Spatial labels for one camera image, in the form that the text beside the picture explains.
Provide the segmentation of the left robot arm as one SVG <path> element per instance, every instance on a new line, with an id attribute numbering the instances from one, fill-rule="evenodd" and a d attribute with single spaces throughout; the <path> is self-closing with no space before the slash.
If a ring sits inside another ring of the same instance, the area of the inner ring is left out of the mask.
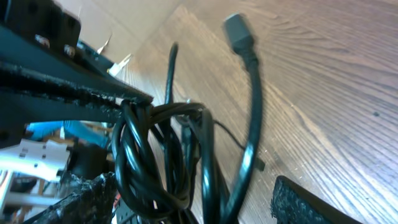
<path id="1" fill-rule="evenodd" d="M 53 1 L 1 2 L 1 168 L 54 181 L 67 164 L 58 145 L 25 140 L 27 123 L 113 123 L 115 98 L 151 97 L 116 79 L 122 67 L 79 43 L 80 21 Z"/>

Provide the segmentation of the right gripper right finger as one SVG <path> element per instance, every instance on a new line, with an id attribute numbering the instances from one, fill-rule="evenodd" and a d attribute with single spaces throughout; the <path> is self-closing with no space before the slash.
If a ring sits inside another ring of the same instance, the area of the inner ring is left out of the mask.
<path id="1" fill-rule="evenodd" d="M 277 223 L 288 224 L 352 224 L 358 222 L 284 175 L 278 176 L 275 180 L 271 215 L 277 220 Z"/>

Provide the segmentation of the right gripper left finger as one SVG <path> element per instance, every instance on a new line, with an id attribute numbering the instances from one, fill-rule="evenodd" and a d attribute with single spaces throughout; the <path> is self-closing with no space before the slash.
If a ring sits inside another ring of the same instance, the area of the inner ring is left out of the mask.
<path id="1" fill-rule="evenodd" d="M 82 180 L 79 189 L 24 223 L 111 223 L 116 191 L 113 172 L 100 174 L 93 180 Z"/>

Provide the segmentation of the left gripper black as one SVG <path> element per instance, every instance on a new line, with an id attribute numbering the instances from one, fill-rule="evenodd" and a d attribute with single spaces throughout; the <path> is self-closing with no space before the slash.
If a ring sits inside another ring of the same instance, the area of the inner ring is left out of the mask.
<path id="1" fill-rule="evenodd" d="M 107 74 L 111 62 L 80 40 L 81 22 L 55 1 L 1 1 L 1 86 L 56 86 L 71 91 L 1 89 L 1 147 L 20 143 L 27 123 L 87 120 L 115 123 L 109 97 L 151 103 L 153 97 Z"/>

